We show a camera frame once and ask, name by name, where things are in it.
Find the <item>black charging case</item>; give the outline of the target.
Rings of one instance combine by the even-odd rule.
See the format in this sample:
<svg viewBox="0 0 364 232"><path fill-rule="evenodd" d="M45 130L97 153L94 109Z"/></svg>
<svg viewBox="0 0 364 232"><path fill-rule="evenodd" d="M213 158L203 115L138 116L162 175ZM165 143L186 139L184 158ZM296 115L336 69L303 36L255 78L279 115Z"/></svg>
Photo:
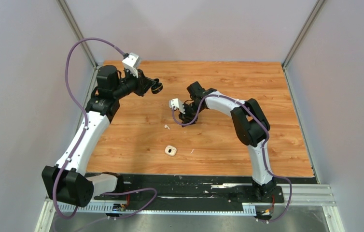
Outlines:
<svg viewBox="0 0 364 232"><path fill-rule="evenodd" d="M154 84L152 87L151 87L151 92L153 94L158 94L159 92L161 92L163 90L163 84L158 82L156 84Z"/></svg>

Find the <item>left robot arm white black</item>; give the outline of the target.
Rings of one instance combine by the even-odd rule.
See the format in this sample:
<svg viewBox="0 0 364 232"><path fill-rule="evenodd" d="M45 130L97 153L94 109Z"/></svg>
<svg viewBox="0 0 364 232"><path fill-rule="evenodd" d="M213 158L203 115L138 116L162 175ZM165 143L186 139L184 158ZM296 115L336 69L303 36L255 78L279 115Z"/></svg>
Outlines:
<svg viewBox="0 0 364 232"><path fill-rule="evenodd" d="M86 168L103 132L119 110L120 100L134 93L159 93L163 85L158 78L147 77L141 69L133 74L130 69L119 71L113 65L99 68L97 85L86 107L81 126L66 152L54 166L45 166L42 179L48 196L55 206L58 203L85 207L96 196L107 193L119 200L125 194L125 186L119 175L105 172L86 177Z"/></svg>

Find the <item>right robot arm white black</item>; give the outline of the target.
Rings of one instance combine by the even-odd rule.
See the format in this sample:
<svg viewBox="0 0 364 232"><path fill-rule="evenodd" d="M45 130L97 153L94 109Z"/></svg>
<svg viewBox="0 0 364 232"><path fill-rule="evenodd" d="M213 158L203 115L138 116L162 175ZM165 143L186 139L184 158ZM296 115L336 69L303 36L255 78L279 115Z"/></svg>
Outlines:
<svg viewBox="0 0 364 232"><path fill-rule="evenodd" d="M260 202L268 200L276 186L267 151L270 124L257 100L234 99L216 89L204 89L199 82L192 83L187 90L190 94L188 103L177 98L169 101L172 112L180 112L178 116L173 116L175 122L183 127L195 124L204 109L229 116L238 139L249 152L254 198Z"/></svg>

